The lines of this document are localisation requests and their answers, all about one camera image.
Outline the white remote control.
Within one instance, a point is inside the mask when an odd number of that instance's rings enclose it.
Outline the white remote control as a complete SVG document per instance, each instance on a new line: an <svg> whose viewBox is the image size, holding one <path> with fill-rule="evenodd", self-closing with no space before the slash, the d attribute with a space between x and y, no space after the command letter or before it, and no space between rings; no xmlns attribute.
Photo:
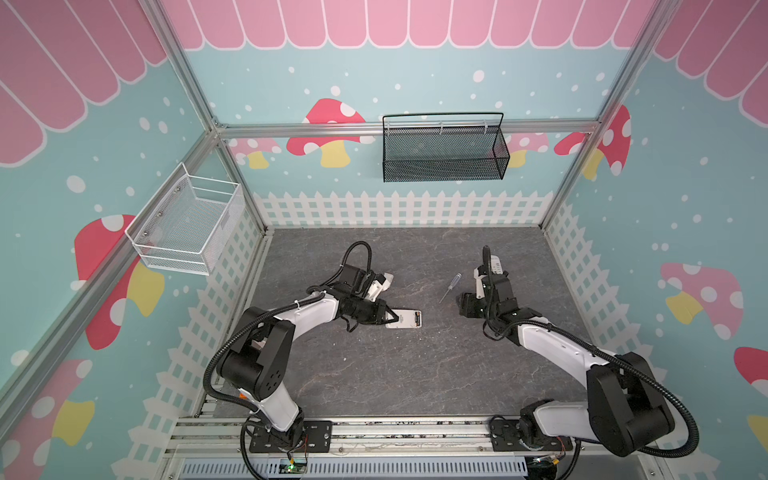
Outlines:
<svg viewBox="0 0 768 480"><path fill-rule="evenodd" d="M396 309L395 316L390 319L385 327L389 329L419 329L423 325L420 310Z"/></svg>

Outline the small screwdriver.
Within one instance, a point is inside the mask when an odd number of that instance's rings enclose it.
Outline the small screwdriver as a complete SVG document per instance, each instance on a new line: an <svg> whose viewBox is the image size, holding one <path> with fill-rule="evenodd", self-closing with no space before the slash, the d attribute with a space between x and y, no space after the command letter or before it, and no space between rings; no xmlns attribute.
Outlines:
<svg viewBox="0 0 768 480"><path fill-rule="evenodd" d="M442 295L442 297L439 300L440 303L442 303L447 298L447 296L454 290L454 288L458 285L458 283L461 281L461 279L462 279L462 274L461 273L457 273L451 279L448 287L446 288L446 291L444 292L444 294Z"/></svg>

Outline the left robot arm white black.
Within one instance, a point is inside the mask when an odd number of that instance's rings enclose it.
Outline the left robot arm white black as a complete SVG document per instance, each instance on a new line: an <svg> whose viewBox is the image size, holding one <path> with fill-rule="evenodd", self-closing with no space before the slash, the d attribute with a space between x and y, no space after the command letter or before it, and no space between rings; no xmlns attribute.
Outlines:
<svg viewBox="0 0 768 480"><path fill-rule="evenodd" d="M203 376L205 393L220 402L246 408L264 427L294 445L304 431L304 414L284 385L295 340L321 325L341 320L345 331L398 321L380 298L392 282L372 270L373 251L365 241L352 243L338 270L310 286L301 300L262 310L250 307L234 333L213 354Z"/></svg>

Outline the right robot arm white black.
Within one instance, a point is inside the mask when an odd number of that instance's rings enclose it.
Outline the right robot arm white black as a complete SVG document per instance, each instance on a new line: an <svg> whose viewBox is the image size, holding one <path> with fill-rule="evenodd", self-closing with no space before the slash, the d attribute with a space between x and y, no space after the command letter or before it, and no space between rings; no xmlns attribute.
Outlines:
<svg viewBox="0 0 768 480"><path fill-rule="evenodd" d="M582 402L544 399L523 407L515 428L525 447L538 449L566 437L599 444L618 457L641 452L683 458L696 451L700 431L694 416L656 379L643 356L603 350L520 306L508 272L488 246L474 279L474 292L458 299L461 315L482 320L486 338L547 359L586 391Z"/></svg>

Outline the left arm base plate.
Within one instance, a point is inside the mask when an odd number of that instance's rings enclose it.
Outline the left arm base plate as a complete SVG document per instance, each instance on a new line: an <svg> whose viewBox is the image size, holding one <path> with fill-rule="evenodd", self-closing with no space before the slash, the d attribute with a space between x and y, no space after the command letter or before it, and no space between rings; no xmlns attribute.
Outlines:
<svg viewBox="0 0 768 480"><path fill-rule="evenodd" d="M246 444L250 453L328 453L332 428L333 423L325 420L304 420L286 432L259 426Z"/></svg>

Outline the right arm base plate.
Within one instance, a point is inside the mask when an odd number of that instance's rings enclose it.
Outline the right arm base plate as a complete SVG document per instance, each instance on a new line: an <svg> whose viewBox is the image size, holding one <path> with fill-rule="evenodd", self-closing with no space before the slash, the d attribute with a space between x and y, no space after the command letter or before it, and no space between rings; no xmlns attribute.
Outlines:
<svg viewBox="0 0 768 480"><path fill-rule="evenodd" d="M546 436L535 422L528 418L492 416L488 431L494 452L555 452L561 454L572 449L569 439Z"/></svg>

